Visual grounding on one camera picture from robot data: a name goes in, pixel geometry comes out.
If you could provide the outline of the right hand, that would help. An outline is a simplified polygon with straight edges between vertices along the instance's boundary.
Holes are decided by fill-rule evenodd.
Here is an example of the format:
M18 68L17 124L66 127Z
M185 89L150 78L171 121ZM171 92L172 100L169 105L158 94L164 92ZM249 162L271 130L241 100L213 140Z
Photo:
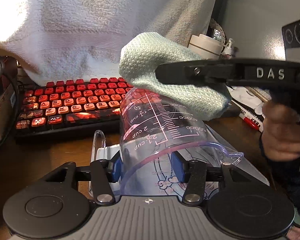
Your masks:
M272 161L293 161L300 157L300 115L280 103L268 101L261 136L266 157Z

